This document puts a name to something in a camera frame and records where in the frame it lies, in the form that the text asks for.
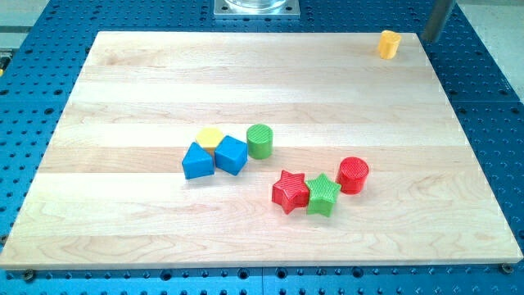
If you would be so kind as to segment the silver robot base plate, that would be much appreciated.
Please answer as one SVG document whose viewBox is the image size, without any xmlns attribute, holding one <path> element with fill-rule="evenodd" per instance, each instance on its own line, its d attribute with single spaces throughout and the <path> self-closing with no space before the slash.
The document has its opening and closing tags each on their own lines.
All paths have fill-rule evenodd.
<svg viewBox="0 0 524 295">
<path fill-rule="evenodd" d="M 216 19 L 300 17 L 299 0 L 214 0 Z"/>
</svg>

